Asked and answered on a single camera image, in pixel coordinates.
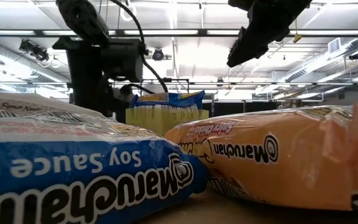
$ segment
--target table surface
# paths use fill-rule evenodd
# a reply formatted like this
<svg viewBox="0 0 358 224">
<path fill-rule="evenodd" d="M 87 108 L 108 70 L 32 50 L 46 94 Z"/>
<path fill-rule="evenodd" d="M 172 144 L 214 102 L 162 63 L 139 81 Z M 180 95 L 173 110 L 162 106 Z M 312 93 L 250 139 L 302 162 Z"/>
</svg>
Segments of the table surface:
<svg viewBox="0 0 358 224">
<path fill-rule="evenodd" d="M 274 207 L 223 197 L 211 190 L 145 217 L 136 224 L 358 224 L 358 212 Z"/>
</svg>

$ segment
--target instant ramen package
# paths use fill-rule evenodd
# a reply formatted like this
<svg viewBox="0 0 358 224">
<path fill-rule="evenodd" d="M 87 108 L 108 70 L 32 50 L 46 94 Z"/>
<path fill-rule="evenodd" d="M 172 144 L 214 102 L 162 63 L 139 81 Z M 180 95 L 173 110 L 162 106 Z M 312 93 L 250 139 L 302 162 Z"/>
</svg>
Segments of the instant ramen package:
<svg viewBox="0 0 358 224">
<path fill-rule="evenodd" d="M 0 93 L 0 224 L 129 223 L 200 193 L 196 157 L 38 95 Z"/>
<path fill-rule="evenodd" d="M 126 110 L 126 123 L 163 136 L 180 123 L 208 118 L 209 112 L 202 110 L 204 96 L 204 91 L 135 96 Z"/>
<path fill-rule="evenodd" d="M 166 138 L 199 157 L 209 185 L 285 207 L 358 209 L 358 105 L 237 114 L 180 124 Z"/>
</svg>

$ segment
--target maruchan logo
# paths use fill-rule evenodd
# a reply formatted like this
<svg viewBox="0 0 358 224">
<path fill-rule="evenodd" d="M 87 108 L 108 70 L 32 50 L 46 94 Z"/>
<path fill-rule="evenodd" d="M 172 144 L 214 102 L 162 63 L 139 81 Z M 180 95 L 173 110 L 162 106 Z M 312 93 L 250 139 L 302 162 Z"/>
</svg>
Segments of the maruchan logo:
<svg viewBox="0 0 358 224">
<path fill-rule="evenodd" d="M 276 163 L 278 161 L 278 143 L 274 136 L 265 137 L 263 145 L 213 144 L 215 154 L 228 159 L 251 159 L 257 163 Z"/>
<path fill-rule="evenodd" d="M 190 185 L 194 170 L 178 154 L 169 155 L 169 166 L 149 169 L 117 179 L 101 176 L 87 186 L 82 182 L 57 184 L 44 191 L 0 195 L 0 224 L 92 224 L 98 215 L 138 205 L 146 199 L 166 199 Z"/>
</svg>

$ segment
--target security camera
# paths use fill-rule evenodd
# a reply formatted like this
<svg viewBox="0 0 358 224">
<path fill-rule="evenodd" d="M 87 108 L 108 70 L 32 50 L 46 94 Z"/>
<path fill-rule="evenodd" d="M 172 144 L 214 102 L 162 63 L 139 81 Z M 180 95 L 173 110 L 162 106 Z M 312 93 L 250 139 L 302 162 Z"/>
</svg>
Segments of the security camera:
<svg viewBox="0 0 358 224">
<path fill-rule="evenodd" d="M 162 52 L 162 49 L 155 49 L 153 56 L 153 60 L 160 61 L 164 59 L 164 53 Z"/>
</svg>

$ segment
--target metal frame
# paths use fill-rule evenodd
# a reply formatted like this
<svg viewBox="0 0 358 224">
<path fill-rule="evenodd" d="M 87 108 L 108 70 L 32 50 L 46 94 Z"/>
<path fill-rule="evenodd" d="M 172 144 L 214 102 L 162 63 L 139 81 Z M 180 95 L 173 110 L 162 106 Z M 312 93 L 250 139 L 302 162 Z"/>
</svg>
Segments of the metal frame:
<svg viewBox="0 0 358 224">
<path fill-rule="evenodd" d="M 139 34 L 126 34 L 126 32 L 137 32 L 135 29 L 118 29 L 110 30 L 110 37 L 139 37 Z M 145 37 L 238 37 L 237 29 L 144 29 Z M 167 34 L 169 32 L 177 32 L 176 34 Z M 295 37 L 296 30 L 290 30 L 286 37 Z M 298 29 L 298 33 L 302 32 L 327 32 L 327 34 L 303 34 L 303 38 L 309 37 L 358 37 L 358 29 Z M 56 32 L 56 34 L 46 34 L 45 32 Z M 61 37 L 61 36 L 77 37 L 71 30 L 24 30 L 24 29 L 0 29 L 0 37 Z"/>
</svg>

